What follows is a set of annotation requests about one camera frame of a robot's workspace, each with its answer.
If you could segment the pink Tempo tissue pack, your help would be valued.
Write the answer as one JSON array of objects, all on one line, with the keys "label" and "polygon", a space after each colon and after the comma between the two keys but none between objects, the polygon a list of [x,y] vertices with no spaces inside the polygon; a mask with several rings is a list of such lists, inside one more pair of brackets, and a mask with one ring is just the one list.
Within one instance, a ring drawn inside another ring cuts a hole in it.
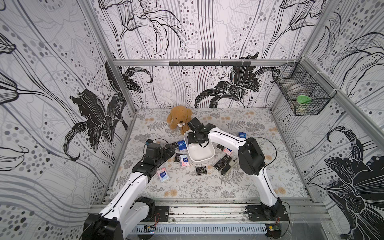
[{"label": "pink Tempo tissue pack", "polygon": [[179,160],[182,168],[190,166],[190,161],[187,155],[180,155]]}]

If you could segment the pink white Tempo pack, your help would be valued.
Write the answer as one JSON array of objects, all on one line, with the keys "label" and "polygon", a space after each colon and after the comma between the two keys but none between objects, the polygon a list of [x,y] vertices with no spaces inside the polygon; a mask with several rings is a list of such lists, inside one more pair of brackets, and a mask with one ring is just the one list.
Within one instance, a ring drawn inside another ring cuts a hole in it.
[{"label": "pink white Tempo pack", "polygon": [[229,149],[229,148],[225,148],[225,149],[223,150],[223,152],[224,152],[226,155],[228,155],[228,156],[231,156],[231,155],[233,154],[233,151],[232,151],[231,149]]}]

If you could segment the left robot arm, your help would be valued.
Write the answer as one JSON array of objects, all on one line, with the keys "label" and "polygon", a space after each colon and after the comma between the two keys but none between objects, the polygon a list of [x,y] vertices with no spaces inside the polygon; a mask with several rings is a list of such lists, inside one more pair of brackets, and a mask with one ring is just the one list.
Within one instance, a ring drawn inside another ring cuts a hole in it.
[{"label": "left robot arm", "polygon": [[142,159],[133,166],[125,186],[98,214],[90,214],[84,223],[80,240],[124,240],[142,222],[154,222],[154,228],[165,217],[156,212],[155,201],[141,197],[162,164],[175,155],[169,144],[162,147],[148,140]]}]

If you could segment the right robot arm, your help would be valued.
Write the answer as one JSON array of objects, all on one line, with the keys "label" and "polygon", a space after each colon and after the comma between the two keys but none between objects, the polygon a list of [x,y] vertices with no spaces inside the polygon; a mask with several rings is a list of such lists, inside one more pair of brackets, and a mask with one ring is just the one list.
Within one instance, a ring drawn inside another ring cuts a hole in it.
[{"label": "right robot arm", "polygon": [[226,133],[212,124],[202,124],[197,118],[188,123],[188,143],[198,144],[201,148],[210,143],[219,144],[238,153],[241,170],[253,177],[260,194],[261,206],[276,213],[282,207],[282,201],[275,196],[266,171],[265,155],[257,140],[253,137],[243,139]]}]

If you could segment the white plastic storage box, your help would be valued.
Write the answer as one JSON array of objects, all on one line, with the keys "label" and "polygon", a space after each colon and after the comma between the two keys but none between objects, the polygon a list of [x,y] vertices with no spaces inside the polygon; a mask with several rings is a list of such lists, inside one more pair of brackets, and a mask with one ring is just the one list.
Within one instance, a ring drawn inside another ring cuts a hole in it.
[{"label": "white plastic storage box", "polygon": [[189,143],[188,133],[190,132],[191,131],[184,133],[184,141],[186,143],[189,160],[193,163],[202,163],[212,159],[216,154],[213,144],[211,142],[205,142],[201,147],[199,144]]}]

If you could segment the blue Tempo tissue pack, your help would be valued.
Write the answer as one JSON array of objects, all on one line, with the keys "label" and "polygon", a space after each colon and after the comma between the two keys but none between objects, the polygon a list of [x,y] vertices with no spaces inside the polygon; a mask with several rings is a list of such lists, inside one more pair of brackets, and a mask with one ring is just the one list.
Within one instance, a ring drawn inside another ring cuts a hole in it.
[{"label": "blue Tempo tissue pack", "polygon": [[187,145],[186,145],[186,142],[184,140],[177,141],[177,144],[178,144],[179,151],[184,151],[187,149]]}]

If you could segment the white blue tissue pack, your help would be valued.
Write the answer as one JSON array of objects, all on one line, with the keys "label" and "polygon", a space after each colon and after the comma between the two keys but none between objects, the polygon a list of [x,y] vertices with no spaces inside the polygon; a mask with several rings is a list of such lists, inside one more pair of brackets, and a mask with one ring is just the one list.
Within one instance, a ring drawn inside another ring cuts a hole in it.
[{"label": "white blue tissue pack", "polygon": [[158,174],[158,177],[159,177],[159,180],[161,181],[161,183],[166,182],[170,179],[170,176],[169,176],[166,168],[161,168],[161,169],[157,170],[157,174]]}]

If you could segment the brown teddy bear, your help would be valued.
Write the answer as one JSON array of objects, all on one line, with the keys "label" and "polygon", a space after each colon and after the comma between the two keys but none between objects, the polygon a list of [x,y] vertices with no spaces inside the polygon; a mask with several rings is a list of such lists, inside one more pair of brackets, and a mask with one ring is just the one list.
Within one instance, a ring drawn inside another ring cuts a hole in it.
[{"label": "brown teddy bear", "polygon": [[167,123],[171,130],[180,128],[181,135],[186,133],[190,128],[188,123],[191,121],[193,111],[184,106],[176,106],[171,109],[167,117]]}]

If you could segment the small black tissue pack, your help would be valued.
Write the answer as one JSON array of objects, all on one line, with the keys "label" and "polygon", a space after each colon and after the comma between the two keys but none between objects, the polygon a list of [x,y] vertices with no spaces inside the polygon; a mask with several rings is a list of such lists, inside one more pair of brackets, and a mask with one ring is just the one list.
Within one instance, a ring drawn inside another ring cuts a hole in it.
[{"label": "small black tissue pack", "polygon": [[222,146],[222,145],[220,145],[220,144],[218,144],[216,147],[217,147],[219,150],[221,150],[221,151],[223,151],[223,150],[225,149],[225,147]]}]

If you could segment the black long tissue pack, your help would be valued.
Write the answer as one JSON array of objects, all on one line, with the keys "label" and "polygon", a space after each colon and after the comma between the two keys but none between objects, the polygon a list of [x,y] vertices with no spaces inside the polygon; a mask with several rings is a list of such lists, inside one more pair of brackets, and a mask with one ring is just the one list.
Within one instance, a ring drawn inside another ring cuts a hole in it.
[{"label": "black long tissue pack", "polygon": [[218,160],[215,164],[214,164],[214,168],[217,170],[217,171],[220,171],[223,169],[223,167],[225,165],[227,165],[230,161],[232,160],[232,158],[228,155],[225,155],[224,157],[222,157],[220,160]]}]

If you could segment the black square tissue pack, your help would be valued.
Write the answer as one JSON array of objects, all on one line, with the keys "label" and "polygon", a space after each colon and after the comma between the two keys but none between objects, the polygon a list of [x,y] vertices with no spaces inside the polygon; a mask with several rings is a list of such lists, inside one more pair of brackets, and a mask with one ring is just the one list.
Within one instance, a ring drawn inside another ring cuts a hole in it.
[{"label": "black square tissue pack", "polygon": [[203,176],[203,175],[207,175],[207,174],[208,174],[208,171],[207,171],[206,166],[196,167],[196,175],[197,176]]}]

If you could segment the grey black stapler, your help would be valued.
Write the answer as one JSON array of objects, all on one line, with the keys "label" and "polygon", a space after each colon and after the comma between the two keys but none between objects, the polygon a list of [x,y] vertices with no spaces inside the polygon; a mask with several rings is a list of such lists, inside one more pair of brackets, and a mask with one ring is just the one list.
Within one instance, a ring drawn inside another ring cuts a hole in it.
[{"label": "grey black stapler", "polygon": [[228,164],[226,164],[222,170],[221,170],[221,175],[222,176],[226,176],[228,174],[228,172],[239,162],[239,160],[236,158],[236,159],[232,159]]}]

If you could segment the green lidded cup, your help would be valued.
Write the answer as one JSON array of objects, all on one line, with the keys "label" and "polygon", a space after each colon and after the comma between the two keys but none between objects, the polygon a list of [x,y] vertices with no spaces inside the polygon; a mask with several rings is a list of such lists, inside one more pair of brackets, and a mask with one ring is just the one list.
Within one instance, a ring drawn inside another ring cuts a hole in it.
[{"label": "green lidded cup", "polygon": [[296,113],[304,115],[307,108],[311,105],[312,99],[306,95],[300,95],[296,99]]}]

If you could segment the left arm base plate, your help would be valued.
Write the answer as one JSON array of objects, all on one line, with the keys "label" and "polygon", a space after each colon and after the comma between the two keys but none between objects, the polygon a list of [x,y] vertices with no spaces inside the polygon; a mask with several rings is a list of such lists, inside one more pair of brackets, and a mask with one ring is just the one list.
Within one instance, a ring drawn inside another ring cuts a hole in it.
[{"label": "left arm base plate", "polygon": [[141,223],[165,223],[169,220],[169,206],[154,206],[150,208],[148,216]]}]

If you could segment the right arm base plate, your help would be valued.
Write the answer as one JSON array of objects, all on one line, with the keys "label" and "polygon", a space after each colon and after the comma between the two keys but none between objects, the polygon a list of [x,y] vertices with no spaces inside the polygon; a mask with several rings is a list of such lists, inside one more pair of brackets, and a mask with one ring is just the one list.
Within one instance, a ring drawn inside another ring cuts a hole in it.
[{"label": "right arm base plate", "polygon": [[248,205],[245,214],[252,222],[284,222],[290,219],[286,207],[283,205],[268,207],[265,205]]}]

